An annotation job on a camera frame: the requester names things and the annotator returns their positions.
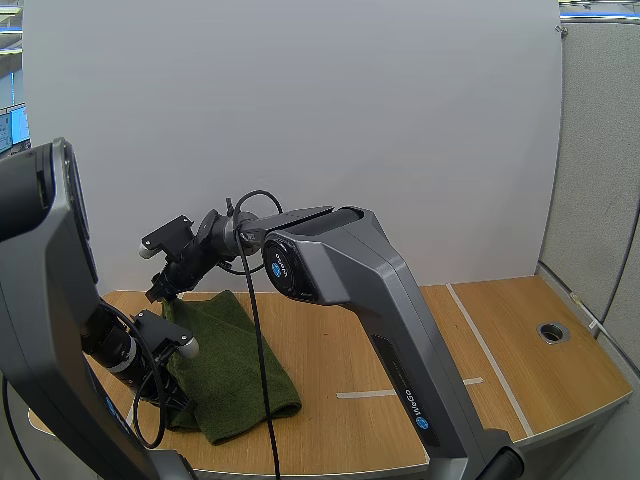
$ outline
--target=green towel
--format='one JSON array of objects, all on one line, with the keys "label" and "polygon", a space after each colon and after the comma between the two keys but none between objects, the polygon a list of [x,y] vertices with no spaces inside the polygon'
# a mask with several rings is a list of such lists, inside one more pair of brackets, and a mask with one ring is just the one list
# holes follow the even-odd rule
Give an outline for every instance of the green towel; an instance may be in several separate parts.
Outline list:
[{"label": "green towel", "polygon": [[[169,411],[170,430],[201,430],[214,445],[246,432],[266,419],[253,322],[233,293],[211,300],[163,302],[164,317],[193,332],[200,353],[189,360],[174,354],[168,370],[191,399],[181,411]],[[302,408],[291,379],[263,338],[274,418]]]}]

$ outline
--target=wooden table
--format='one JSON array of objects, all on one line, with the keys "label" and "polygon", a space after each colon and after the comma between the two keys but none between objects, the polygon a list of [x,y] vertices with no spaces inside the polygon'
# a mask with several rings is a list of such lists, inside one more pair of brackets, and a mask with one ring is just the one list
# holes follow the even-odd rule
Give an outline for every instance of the wooden table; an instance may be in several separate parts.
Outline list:
[{"label": "wooden table", "polygon": [[[539,277],[422,287],[422,292],[482,424],[506,430],[524,450],[587,432],[631,394],[600,345]],[[184,299],[213,295],[189,293]],[[248,295],[237,297],[249,312]],[[159,311],[159,305],[150,306],[140,292],[113,292],[106,299],[127,314],[145,308]],[[339,398],[392,389],[355,315],[275,293],[258,294],[258,308],[264,336],[303,405],[295,417],[274,422],[283,474],[363,472],[428,462],[395,395]],[[536,330],[546,322],[564,324],[570,340],[547,344]],[[126,416],[132,393],[89,360]],[[152,438],[157,409],[144,403],[140,423]],[[583,448],[595,430],[573,441],[562,462],[577,455],[576,445]],[[215,447],[200,433],[167,432],[160,448],[178,450],[196,469],[273,471],[264,424]]]}]

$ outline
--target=cubicle partition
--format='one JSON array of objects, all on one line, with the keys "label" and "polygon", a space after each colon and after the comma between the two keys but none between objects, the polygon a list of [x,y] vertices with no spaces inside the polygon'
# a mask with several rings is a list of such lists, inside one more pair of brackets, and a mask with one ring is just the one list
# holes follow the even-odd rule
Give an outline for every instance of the cubicle partition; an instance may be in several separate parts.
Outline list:
[{"label": "cubicle partition", "polygon": [[[605,15],[599,12],[609,6],[593,3],[590,11],[563,13],[563,116],[540,273],[571,303],[552,271],[640,363],[640,24],[633,7]],[[637,390],[609,342],[602,335],[599,342]],[[635,479],[638,442],[634,395],[565,478]]]}]

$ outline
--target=black bracket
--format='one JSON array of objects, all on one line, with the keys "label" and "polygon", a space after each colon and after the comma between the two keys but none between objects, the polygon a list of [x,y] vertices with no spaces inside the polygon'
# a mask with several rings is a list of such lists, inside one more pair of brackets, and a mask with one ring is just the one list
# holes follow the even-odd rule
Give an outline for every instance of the black bracket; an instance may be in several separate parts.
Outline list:
[{"label": "black bracket", "polygon": [[169,259],[177,262],[180,252],[193,238],[191,225],[191,220],[180,215],[144,237],[142,244],[147,250],[162,250]]},{"label": "black bracket", "polygon": [[171,323],[149,310],[142,310],[135,317],[135,325],[154,355],[159,355],[169,345],[182,347],[193,338],[193,333]]}]

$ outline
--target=white backdrop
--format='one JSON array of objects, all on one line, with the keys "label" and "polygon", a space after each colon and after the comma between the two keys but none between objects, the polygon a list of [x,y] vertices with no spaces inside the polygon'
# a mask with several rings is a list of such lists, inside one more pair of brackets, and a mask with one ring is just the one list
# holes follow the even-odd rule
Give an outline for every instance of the white backdrop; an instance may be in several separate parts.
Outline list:
[{"label": "white backdrop", "polygon": [[373,210],[419,284],[533,273],[556,0],[26,3],[32,141],[76,149],[101,291],[146,289],[163,260],[138,257],[141,237],[255,188]]}]

